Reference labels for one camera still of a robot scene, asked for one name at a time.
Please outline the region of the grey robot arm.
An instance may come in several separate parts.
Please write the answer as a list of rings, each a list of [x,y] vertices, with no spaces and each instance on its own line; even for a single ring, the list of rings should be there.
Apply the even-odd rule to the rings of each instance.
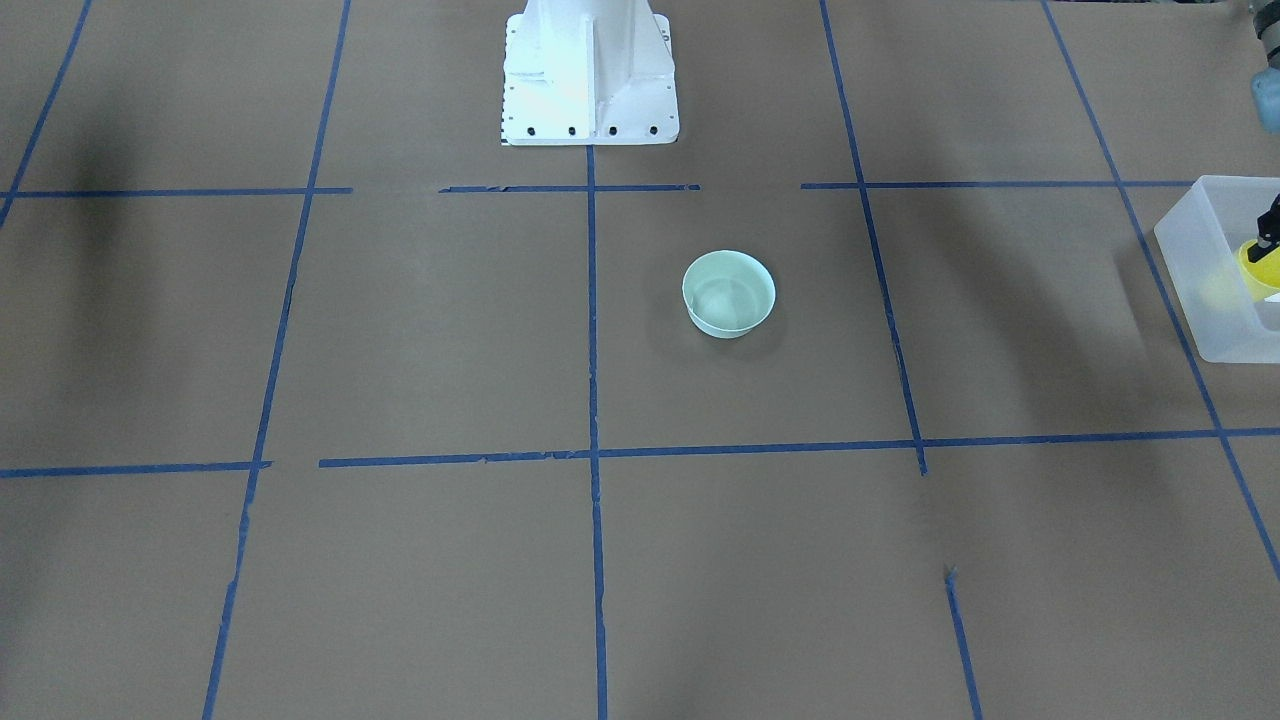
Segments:
[[[1251,79],[1251,92],[1260,124],[1270,135],[1279,133],[1279,1],[1248,1],[1254,36],[1263,49],[1267,65]],[[1245,250],[1245,261],[1260,264],[1277,250],[1279,196],[1257,218],[1257,236]]]

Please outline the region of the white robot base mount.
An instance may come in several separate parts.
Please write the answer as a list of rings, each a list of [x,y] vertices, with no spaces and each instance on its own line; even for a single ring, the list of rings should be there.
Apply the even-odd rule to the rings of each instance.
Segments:
[[[648,1],[529,1],[504,27],[500,142],[678,141],[669,19]]]

